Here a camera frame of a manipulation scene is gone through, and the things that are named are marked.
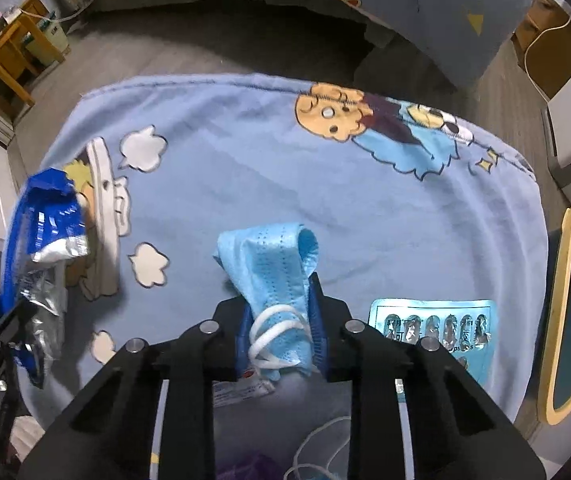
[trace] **white elastic string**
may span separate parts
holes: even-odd
[[[530,79],[530,83],[532,83],[534,85],[534,88],[536,88],[536,91],[539,92],[539,94],[541,94],[541,97],[543,97],[543,99],[547,103],[550,101],[548,99],[547,95],[545,95],[543,92],[541,92],[541,90],[539,89],[537,84],[534,82],[534,80],[530,76],[530,73],[527,70],[527,53],[532,48],[533,44],[536,43],[537,41],[539,41],[539,38],[542,37],[542,35],[544,35],[546,32],[550,32],[551,30],[559,30],[560,28],[567,27],[569,25],[569,22],[571,22],[571,13],[568,16],[568,21],[565,22],[563,25],[560,25],[558,27],[546,28],[541,34],[539,34],[536,38],[534,38],[534,41],[528,45],[527,49],[523,53],[523,68],[525,69],[525,73],[528,76],[528,78]]]
[[[347,437],[347,438],[345,439],[345,442],[344,442],[343,444],[341,444],[341,447],[339,447],[339,448],[334,452],[334,454],[329,458],[328,462],[326,463],[326,469],[329,470],[329,467],[330,467],[331,463],[334,462],[334,459],[337,457],[337,455],[338,455],[339,453],[341,453],[342,449],[343,449],[345,446],[347,446],[349,443],[350,443],[350,437]]]
[[[267,319],[274,314],[279,314],[281,312],[289,312],[294,314],[299,320],[289,319],[278,322],[273,327],[270,327],[264,334],[257,337],[258,332],[261,329],[261,326],[267,321]],[[268,369],[278,369],[278,368],[286,368],[291,366],[296,366],[299,362],[291,362],[285,361],[283,359],[279,359],[275,355],[271,354],[267,351],[267,346],[278,336],[280,336],[283,332],[288,330],[303,330],[305,335],[312,339],[312,333],[310,332],[310,325],[308,321],[303,317],[303,315],[298,312],[293,306],[287,304],[277,304],[273,306],[269,306],[266,308],[261,314],[259,314],[252,327],[249,330],[249,342],[250,347],[248,350],[248,358],[249,361],[257,368],[257,371],[260,372],[261,368],[268,368]]]
[[[257,360],[259,352],[261,352],[267,345],[269,345],[274,339],[280,336],[283,332],[292,330],[293,328],[299,328],[300,330],[305,330],[303,323],[296,319],[288,319],[281,321],[274,326],[270,327],[265,331],[257,340],[252,344],[248,350],[248,358],[252,364],[257,364],[260,368],[283,368],[285,366],[294,366],[299,364],[298,362],[282,361],[278,359],[278,362],[273,360]]]
[[[261,330],[263,323],[267,321],[269,317],[272,317],[274,314],[279,314],[280,312],[289,312],[291,314],[294,314],[294,316],[298,317],[302,323],[307,323],[305,318],[292,305],[278,304],[274,306],[269,306],[263,312],[261,312],[261,314],[256,316],[256,319],[254,320],[252,327],[249,329],[250,343],[254,343],[254,341],[256,340],[258,331]]]
[[[312,433],[310,433],[307,437],[305,437],[305,439],[303,439],[303,442],[301,443],[301,445],[299,446],[299,449],[296,450],[296,453],[294,453],[294,460],[293,460],[293,464],[292,467],[289,468],[287,470],[287,473],[285,473],[285,475],[283,476],[283,480],[287,480],[288,475],[294,471],[294,473],[296,474],[296,478],[297,480],[301,480],[301,475],[299,473],[299,468],[301,467],[312,467],[313,469],[316,469],[317,471],[321,471],[324,475],[326,475],[329,479],[331,480],[339,480],[337,479],[337,477],[335,475],[333,475],[330,471],[328,471],[328,467],[329,464],[332,462],[332,460],[334,460],[334,458],[339,454],[339,452],[345,447],[347,446],[347,444],[350,442],[350,439],[347,439],[347,442],[345,444],[343,444],[339,449],[337,449],[337,452],[334,453],[334,455],[332,455],[332,457],[330,458],[328,465],[326,465],[326,467],[321,467],[320,465],[310,465],[310,464],[299,464],[299,455],[301,454],[301,451],[303,451],[303,448],[306,446],[306,444],[310,441],[310,439],[316,435],[317,433],[320,433],[323,430],[327,430],[330,426],[336,424],[337,422],[341,422],[342,420],[351,420],[351,417],[349,415],[346,416],[338,416],[337,418],[333,418],[332,420],[326,422],[325,424],[323,424],[323,426],[320,426],[318,428],[316,428],[316,430],[312,431]]]
[[[89,2],[84,6],[81,7],[79,10],[77,10],[74,14],[72,14],[71,16],[68,16],[66,18],[59,18],[58,20],[55,19],[50,19],[50,18],[46,18],[44,16],[39,16],[38,14],[32,14],[31,12],[27,12],[23,9],[21,9],[21,12],[23,14],[25,14],[26,16],[31,16],[32,18],[40,18],[42,20],[45,20],[46,22],[50,22],[50,23],[62,23],[62,22],[66,22],[68,20],[73,20],[74,18],[76,18],[80,13],[82,13],[84,10],[86,10],[89,6],[92,5],[92,2],[94,0],[89,0]]]

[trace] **blue blanket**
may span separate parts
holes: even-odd
[[[106,341],[175,338],[234,296],[212,259],[217,236],[273,222],[314,231],[325,293],[365,322],[378,298],[494,301],[488,391],[515,418],[547,233],[530,166],[478,126],[331,84],[139,77],[86,94],[43,166],[73,180],[92,248],[68,268],[62,359],[44,390],[20,378],[44,426],[109,357]],[[273,393],[217,408],[217,461],[258,450],[289,466],[313,428],[349,409],[349,384],[284,374]],[[342,438],[319,436],[322,456]]]

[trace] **plastic wrapper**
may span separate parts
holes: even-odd
[[[35,306],[14,355],[39,387],[64,341],[66,261],[88,252],[83,211],[65,173],[49,169],[31,176],[4,248],[0,308],[7,314],[22,301]]]
[[[488,378],[499,316],[493,301],[376,300],[369,324],[389,339],[416,344],[434,337],[481,386]],[[403,381],[395,381],[405,400]]]

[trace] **yellow star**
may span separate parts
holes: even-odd
[[[483,168],[485,171],[489,173],[489,170],[492,169],[494,164],[492,164],[489,160],[485,160],[484,158],[482,158],[480,161],[478,161],[475,164],[475,166],[479,166],[480,168]]]
[[[477,36],[480,36],[481,31],[483,30],[483,14],[472,14],[471,12],[468,12],[468,21],[470,22],[470,25],[472,25]]]
[[[495,152],[492,148],[488,148],[487,153],[489,158],[492,159],[492,162],[494,162],[494,165],[496,165],[497,162],[499,161],[499,154]]]

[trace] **mask ear loop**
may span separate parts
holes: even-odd
[[[288,476],[290,476],[290,473],[292,473],[292,472],[294,472],[296,474],[297,480],[302,480],[301,475],[299,473],[299,469],[303,468],[303,467],[316,469],[316,471],[323,473],[323,475],[325,475],[326,478],[328,478],[329,480],[341,480],[339,477],[334,475],[334,473],[331,473],[328,470],[328,468],[331,465],[332,461],[337,457],[339,452],[341,452],[341,450],[344,449],[344,447],[350,443],[349,437],[341,445],[341,447],[339,447],[334,452],[334,454],[330,457],[330,459],[328,460],[328,463],[326,464],[325,467],[322,467],[322,466],[316,465],[316,464],[299,464],[299,455],[301,454],[301,451],[303,451],[303,448],[306,446],[306,444],[312,439],[312,437],[315,436],[317,433],[320,433],[321,431],[327,430],[330,426],[334,425],[337,422],[340,422],[341,420],[352,420],[352,418],[350,416],[338,416],[337,418],[333,418],[329,422],[326,422],[325,424],[323,424],[323,426],[316,428],[316,430],[312,431],[312,433],[310,433],[307,437],[305,437],[305,439],[303,440],[303,442],[299,446],[299,449],[297,449],[296,453],[294,454],[293,466],[285,472],[285,474],[283,475],[283,480],[287,480]]]
[[[261,326],[265,321],[273,316],[274,314],[279,314],[281,312],[289,312],[294,314],[299,320],[288,319],[278,322],[274,326],[270,327],[265,333],[257,337]],[[283,332],[288,330],[298,329],[303,330],[308,339],[312,339],[312,333],[310,332],[310,325],[308,321],[303,317],[303,315],[297,311],[293,306],[287,304],[277,304],[266,308],[261,314],[259,314],[252,327],[249,330],[249,341],[250,348],[248,350],[249,361],[257,368],[260,373],[261,368],[268,369],[278,369],[296,366],[298,362],[290,362],[277,358],[275,355],[267,351],[266,347],[275,338],[280,336]]]

